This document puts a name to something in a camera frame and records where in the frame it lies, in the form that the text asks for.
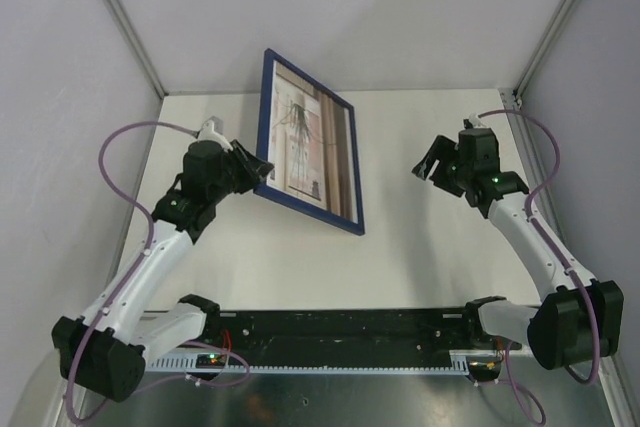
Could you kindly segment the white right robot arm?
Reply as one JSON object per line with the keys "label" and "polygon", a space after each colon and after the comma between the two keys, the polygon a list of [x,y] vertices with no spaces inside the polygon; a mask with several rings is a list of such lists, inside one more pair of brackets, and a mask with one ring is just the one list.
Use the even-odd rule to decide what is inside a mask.
{"label": "white right robot arm", "polygon": [[502,337],[529,347],[547,370],[617,352],[621,288],[598,281],[550,231],[524,180],[502,170],[492,129],[464,129],[456,140],[437,136],[412,172],[477,209],[515,251],[540,297],[537,307],[502,296],[468,302],[461,335],[469,346],[484,348]]}

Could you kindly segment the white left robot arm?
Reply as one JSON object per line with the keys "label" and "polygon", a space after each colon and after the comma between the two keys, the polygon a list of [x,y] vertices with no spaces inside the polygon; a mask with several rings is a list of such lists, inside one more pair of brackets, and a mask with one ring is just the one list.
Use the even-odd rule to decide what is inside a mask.
{"label": "white left robot arm", "polygon": [[182,171],[150,214],[150,238],[128,269],[119,273],[76,319],[61,317],[52,329],[60,372],[68,381],[108,400],[122,402],[138,387],[148,363],[193,340],[207,347],[221,334],[212,316],[217,305],[188,295],[143,330],[140,319],[165,278],[195,246],[230,194],[264,183],[272,163],[238,141],[223,147],[214,140],[189,145]]}

